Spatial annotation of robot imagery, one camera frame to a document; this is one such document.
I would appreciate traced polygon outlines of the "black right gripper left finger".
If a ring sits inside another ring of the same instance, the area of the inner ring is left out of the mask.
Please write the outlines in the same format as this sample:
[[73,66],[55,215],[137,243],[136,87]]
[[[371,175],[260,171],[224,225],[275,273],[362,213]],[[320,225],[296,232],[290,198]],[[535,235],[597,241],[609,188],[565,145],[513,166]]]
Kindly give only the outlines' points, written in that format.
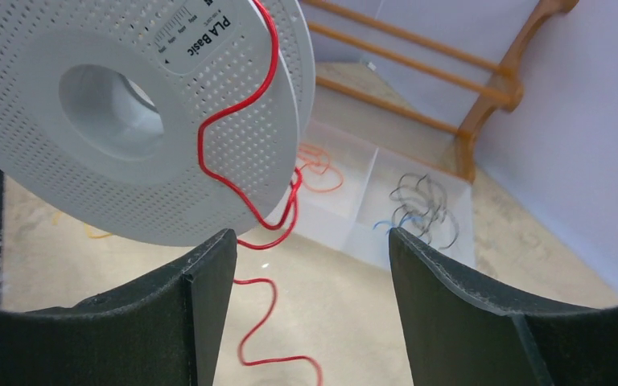
[[223,230],[75,306],[0,310],[0,385],[210,385],[237,262]]

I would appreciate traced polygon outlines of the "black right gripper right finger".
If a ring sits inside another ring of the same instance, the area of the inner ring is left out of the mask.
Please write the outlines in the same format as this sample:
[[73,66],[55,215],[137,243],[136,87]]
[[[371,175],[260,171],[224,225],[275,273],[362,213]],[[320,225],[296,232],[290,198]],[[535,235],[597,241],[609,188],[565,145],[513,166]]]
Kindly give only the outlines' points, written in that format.
[[525,292],[403,228],[389,260],[414,384],[618,385],[618,306]]

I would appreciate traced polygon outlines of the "grey cable spool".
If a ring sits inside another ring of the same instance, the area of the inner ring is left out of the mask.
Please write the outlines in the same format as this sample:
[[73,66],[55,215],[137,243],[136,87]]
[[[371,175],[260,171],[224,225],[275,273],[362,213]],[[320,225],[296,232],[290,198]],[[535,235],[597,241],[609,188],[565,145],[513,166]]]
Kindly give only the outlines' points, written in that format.
[[296,1],[0,1],[0,169],[141,242],[276,224],[315,95]]

